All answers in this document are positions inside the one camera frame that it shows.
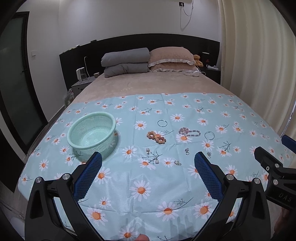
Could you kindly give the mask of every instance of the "pillow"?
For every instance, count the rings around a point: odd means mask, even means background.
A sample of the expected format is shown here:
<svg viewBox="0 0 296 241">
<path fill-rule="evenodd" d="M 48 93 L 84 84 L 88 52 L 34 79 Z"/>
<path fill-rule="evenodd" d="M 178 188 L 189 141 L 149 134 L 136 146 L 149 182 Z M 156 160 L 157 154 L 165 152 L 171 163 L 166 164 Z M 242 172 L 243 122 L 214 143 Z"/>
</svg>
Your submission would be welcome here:
<svg viewBox="0 0 296 241">
<path fill-rule="evenodd" d="M 188 70 L 197 70 L 197 67 L 186 63 L 161 63 L 150 67 L 151 72 L 187 72 Z"/>
<path fill-rule="evenodd" d="M 101 61 L 103 67 L 115 66 L 127 63 L 144 63 L 148 62 L 150 53 L 147 48 L 131 49 L 120 52 L 106 53 Z"/>
<path fill-rule="evenodd" d="M 167 62 L 195 64 L 193 55 L 182 47 L 162 47 L 150 52 L 148 67 Z"/>
<path fill-rule="evenodd" d="M 119 74 L 147 73 L 149 71 L 147 63 L 138 64 L 118 64 L 116 66 L 106 67 L 104 70 L 105 78 Z"/>
</svg>

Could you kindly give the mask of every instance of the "door frame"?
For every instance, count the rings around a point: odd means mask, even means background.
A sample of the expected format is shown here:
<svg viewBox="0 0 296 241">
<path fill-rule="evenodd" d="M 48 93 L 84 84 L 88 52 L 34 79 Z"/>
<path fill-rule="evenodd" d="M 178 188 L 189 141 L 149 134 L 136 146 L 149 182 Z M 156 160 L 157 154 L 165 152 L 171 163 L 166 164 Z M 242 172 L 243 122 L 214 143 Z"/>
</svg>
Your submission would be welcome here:
<svg viewBox="0 0 296 241">
<path fill-rule="evenodd" d="M 43 130 L 43 128 L 48 124 L 47 119 L 46 119 L 46 117 L 43 113 L 43 110 L 41 108 L 41 105 L 39 103 L 39 100 L 37 98 L 35 88 L 33 85 L 33 81 L 32 81 L 32 77 L 31 77 L 30 68 L 29 68 L 28 50 L 27 50 L 27 29 L 28 29 L 29 13 L 30 13 L 29 11 L 17 12 L 12 17 L 12 19 L 13 18 L 20 18 L 20 17 L 24 18 L 24 21 L 22 24 L 22 39 L 21 39 L 22 64 L 23 64 L 25 79 L 26 79 L 26 83 L 28 86 L 30 96 L 31 96 L 34 106 L 37 110 L 38 116 L 40 117 L 41 122 L 42 122 L 42 126 L 33 135 L 33 138 L 31 139 L 31 141 L 27 145 L 22 141 L 21 137 L 19 136 L 17 130 L 15 129 L 15 127 L 10 119 L 10 116 L 7 112 L 6 107 L 5 107 L 5 104 L 4 104 L 2 95 L 1 95 L 1 90 L 0 90 L 0 111 L 1 111 L 1 114 L 3 116 L 3 119 L 6 123 L 9 131 L 11 132 L 11 135 L 13 136 L 13 138 L 15 139 L 15 141 L 17 142 L 17 144 L 20 146 L 20 148 L 23 150 L 23 152 L 25 154 L 28 153 L 28 150 L 30 149 L 31 145 L 34 143 L 37 136 L 40 134 L 40 132 Z"/>
</svg>

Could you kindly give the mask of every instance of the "teddy bear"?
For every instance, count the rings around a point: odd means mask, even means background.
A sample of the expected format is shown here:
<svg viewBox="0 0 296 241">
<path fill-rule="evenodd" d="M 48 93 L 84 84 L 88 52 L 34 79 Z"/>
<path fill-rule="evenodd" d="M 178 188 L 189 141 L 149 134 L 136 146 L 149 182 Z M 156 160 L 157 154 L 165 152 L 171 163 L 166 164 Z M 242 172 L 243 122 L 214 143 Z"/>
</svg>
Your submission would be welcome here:
<svg viewBox="0 0 296 241">
<path fill-rule="evenodd" d="M 193 58 L 195 60 L 195 66 L 196 67 L 199 67 L 199 68 L 202 68 L 203 67 L 203 63 L 200 61 L 200 56 L 195 54 L 193 55 Z"/>
</svg>

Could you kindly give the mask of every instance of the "blue textured pad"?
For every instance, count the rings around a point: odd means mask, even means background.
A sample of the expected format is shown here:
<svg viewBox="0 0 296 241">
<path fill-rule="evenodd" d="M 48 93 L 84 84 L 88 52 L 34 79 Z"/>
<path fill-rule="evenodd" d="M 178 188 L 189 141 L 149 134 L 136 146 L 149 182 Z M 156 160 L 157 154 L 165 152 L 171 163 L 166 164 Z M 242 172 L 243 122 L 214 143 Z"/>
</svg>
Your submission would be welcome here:
<svg viewBox="0 0 296 241">
<path fill-rule="evenodd" d="M 296 153 L 296 141 L 294 141 L 291 137 L 284 135 L 281 138 L 282 144 L 289 148 L 292 152 Z"/>
<path fill-rule="evenodd" d="M 196 153 L 195 155 L 194 165 L 202 178 L 202 181 L 207 187 L 207 190 L 211 194 L 211 197 L 220 202 L 223 198 L 222 184 L 205 159 L 199 153 Z"/>
<path fill-rule="evenodd" d="M 102 155 L 98 153 L 91 160 L 88 160 L 88 162 L 89 161 L 90 163 L 74 184 L 73 197 L 75 201 L 83 199 L 87 194 L 91 184 L 102 167 Z"/>
</svg>

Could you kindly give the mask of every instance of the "curtain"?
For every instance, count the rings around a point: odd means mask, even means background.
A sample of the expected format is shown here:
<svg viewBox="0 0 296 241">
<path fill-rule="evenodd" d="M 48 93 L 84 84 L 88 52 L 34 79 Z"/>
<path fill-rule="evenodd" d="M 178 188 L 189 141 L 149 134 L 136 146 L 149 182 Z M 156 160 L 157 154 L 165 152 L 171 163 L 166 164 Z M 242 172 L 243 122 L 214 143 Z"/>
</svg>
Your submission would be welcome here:
<svg viewBox="0 0 296 241">
<path fill-rule="evenodd" d="M 218 3 L 221 85 L 281 135 L 296 99 L 295 36 L 269 0 Z M 296 135 L 296 116 L 293 117 L 287 131 L 294 130 Z"/>
</svg>

